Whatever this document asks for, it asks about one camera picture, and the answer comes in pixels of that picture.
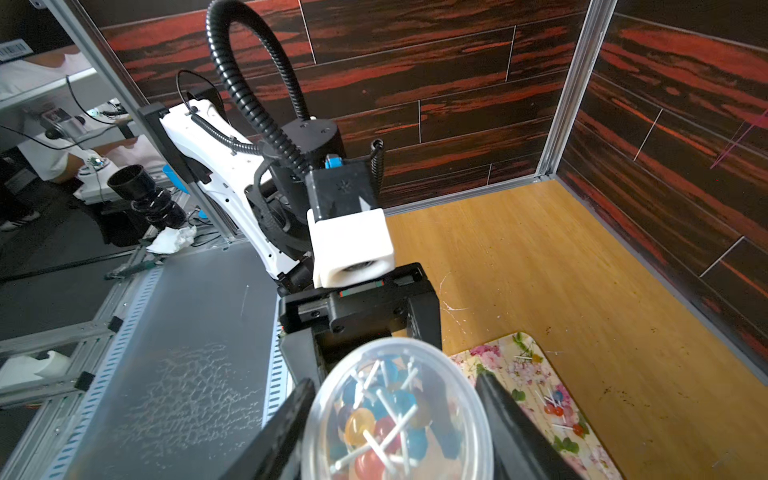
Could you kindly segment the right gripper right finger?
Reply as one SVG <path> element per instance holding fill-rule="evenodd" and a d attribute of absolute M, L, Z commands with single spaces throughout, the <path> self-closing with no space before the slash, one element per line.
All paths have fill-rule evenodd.
<path fill-rule="evenodd" d="M 494 479 L 581 478 L 495 376 L 480 373 L 476 378 L 475 390 L 490 426 Z"/>

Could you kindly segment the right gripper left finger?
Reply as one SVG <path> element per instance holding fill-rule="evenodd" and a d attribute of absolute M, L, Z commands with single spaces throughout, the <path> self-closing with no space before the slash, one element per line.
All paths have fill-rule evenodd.
<path fill-rule="evenodd" d="M 301 380 L 220 479 L 299 479 L 300 446 L 315 396 L 315 384 Z"/>

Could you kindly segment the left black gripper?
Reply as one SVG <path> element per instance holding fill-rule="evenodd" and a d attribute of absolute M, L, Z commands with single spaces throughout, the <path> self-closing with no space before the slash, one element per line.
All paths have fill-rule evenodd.
<path fill-rule="evenodd" d="M 442 348 L 439 298 L 419 263 L 350 287 L 287 295 L 278 320 L 280 351 L 296 383 L 322 383 L 353 350 L 401 330 Z"/>

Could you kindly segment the clear candy jar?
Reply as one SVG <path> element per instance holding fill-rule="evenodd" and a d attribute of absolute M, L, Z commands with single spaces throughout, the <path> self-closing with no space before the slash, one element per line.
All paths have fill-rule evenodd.
<path fill-rule="evenodd" d="M 485 418 L 478 394 L 458 366 L 421 340 L 388 337 L 354 349 L 327 375 L 311 410 L 315 423 L 336 419 L 341 429 L 358 411 L 366 419 L 396 420 L 413 407 L 428 419 L 418 428 L 453 423 L 477 425 Z"/>

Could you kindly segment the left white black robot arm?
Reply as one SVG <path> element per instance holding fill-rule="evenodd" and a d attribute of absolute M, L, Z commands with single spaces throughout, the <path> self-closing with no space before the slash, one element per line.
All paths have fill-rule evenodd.
<path fill-rule="evenodd" d="M 210 93 L 141 108 L 151 139 L 256 250 L 280 295 L 281 354 L 292 376 L 321 383 L 360 346 L 397 331 L 442 344 L 437 293 L 417 263 L 398 266 L 373 176 L 342 158 L 327 120 L 297 120 L 310 150 L 301 175 L 224 118 Z"/>

